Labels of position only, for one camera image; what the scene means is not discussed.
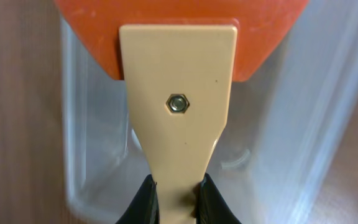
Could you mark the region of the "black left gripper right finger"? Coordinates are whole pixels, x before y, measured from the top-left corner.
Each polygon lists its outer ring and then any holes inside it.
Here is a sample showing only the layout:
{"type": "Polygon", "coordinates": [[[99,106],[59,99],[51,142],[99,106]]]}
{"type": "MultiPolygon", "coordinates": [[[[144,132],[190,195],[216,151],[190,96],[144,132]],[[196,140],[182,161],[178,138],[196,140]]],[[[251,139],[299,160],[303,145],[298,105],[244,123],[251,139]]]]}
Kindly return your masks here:
{"type": "Polygon", "coordinates": [[[241,224],[228,207],[211,176],[207,173],[205,173],[204,178],[200,183],[196,223],[241,224]]]}

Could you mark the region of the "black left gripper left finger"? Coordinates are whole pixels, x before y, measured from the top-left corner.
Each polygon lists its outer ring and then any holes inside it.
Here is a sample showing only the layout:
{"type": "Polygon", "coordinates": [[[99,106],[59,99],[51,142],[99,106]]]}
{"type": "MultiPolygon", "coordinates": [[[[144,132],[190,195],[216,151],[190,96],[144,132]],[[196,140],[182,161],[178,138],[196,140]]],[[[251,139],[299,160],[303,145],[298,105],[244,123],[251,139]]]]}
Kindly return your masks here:
{"type": "Polygon", "coordinates": [[[116,224],[159,224],[157,183],[149,174],[116,224]]]}

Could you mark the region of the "orange scraper with wooden handle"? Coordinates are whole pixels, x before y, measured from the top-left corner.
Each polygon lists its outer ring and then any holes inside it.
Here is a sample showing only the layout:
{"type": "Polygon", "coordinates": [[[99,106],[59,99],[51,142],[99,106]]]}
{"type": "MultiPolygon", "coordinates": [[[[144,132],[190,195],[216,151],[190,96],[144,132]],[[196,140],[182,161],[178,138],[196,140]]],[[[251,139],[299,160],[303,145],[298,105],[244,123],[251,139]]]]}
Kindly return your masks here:
{"type": "Polygon", "coordinates": [[[160,223],[196,223],[200,183],[248,80],[305,0],[56,0],[81,43],[126,84],[131,125],[157,183],[160,223]]]}

